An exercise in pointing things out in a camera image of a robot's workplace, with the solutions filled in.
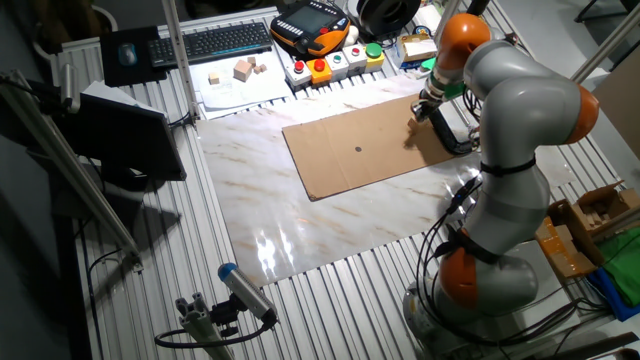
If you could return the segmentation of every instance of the blue object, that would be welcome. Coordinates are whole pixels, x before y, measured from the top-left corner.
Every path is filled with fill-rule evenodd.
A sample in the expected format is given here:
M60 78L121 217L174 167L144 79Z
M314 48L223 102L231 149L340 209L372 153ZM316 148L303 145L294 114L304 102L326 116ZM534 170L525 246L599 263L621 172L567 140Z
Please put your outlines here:
M420 34L429 35L430 38L433 37L431 35L431 29L429 29L428 27L423 26L423 25L418 25L415 28L413 28L413 33L416 34L416 35L420 35Z
M220 281L224 282L227 276L229 276L229 274L231 274L231 272L237 268L238 265L234 263L226 263L220 265L220 267L218 268L218 277L220 278Z
M630 308L620 298L620 294L616 291L613 283L609 279L607 272L600 268L595 272L589 274L589 281L598 286L598 288L604 293L607 298L607 302L611 305L613 313L620 321L625 321L628 318L640 313L640 305Z
M124 43L118 46L118 61L122 66L133 66L138 63L136 46L132 43Z

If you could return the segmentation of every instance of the metal pole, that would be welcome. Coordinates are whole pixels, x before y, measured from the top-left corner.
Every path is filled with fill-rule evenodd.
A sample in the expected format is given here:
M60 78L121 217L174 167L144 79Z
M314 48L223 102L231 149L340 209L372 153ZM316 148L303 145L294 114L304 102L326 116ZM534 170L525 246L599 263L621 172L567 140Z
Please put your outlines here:
M11 80L29 88L29 84L18 71L11 73ZM42 115L31 94L10 85L0 86L2 95L13 111L20 117L29 132L51 157L56 167L78 192L91 212L101 224L115 236L120 247L129 255L138 256L138 245L122 224L116 212L104 198L89 174L82 168L75 153L49 116Z
M187 51L184 49L182 31L180 31L180 20L178 19L178 13L176 11L176 2L175 0L162 0L162 7L164 9L164 16L167 18L167 28L169 29L169 36L171 37L173 52L176 54L178 71L180 71L180 78L182 78L182 88L187 97L189 114L191 114L191 119L200 120L198 101L196 100L196 93L193 90L193 81L191 80L191 72L189 71Z
M622 21L622 24L618 26L611 35L600 45L598 51L587 61L580 66L578 71L571 77L571 80L581 84L587 79L587 77L593 72L593 70L600 65L613 50L624 40L629 32L640 23L640 6L636 6L629 15Z
M438 23L438 29L436 30L436 45L440 44L440 34L442 34L442 29L444 29L447 21L449 21L449 19L451 19L451 17L456 13L458 7L460 7L460 2L462 2L462 0L449 0L447 5L445 5L442 17L440 17L440 22Z

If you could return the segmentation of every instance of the mouse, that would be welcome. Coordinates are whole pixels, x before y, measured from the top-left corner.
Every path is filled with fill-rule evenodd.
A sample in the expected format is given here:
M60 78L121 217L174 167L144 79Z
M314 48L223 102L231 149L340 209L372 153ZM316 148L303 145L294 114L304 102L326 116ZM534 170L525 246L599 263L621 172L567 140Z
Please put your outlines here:
M122 66L133 66L138 63L136 46L132 43L124 43L118 47L118 61Z

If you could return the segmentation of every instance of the green cloth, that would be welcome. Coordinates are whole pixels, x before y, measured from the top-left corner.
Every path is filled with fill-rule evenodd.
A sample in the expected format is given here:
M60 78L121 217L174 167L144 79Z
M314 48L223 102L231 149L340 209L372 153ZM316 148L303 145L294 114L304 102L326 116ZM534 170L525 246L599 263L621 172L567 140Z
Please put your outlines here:
M598 245L602 266L629 307L640 304L640 227L627 230Z
M431 58L429 60L423 61L422 64L420 64L420 66L424 70L432 70L435 64L436 64L436 58Z

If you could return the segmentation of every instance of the green button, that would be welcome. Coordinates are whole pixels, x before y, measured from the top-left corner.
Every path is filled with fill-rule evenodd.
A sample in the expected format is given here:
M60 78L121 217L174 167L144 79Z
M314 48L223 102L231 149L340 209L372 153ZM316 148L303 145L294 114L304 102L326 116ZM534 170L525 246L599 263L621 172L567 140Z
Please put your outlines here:
M429 60L425 60L420 64L420 66L425 70L432 70L433 66L436 64L436 58L431 58Z
M382 55L382 46L376 43L368 44L366 53L367 53L367 56L370 58L380 57L380 55Z

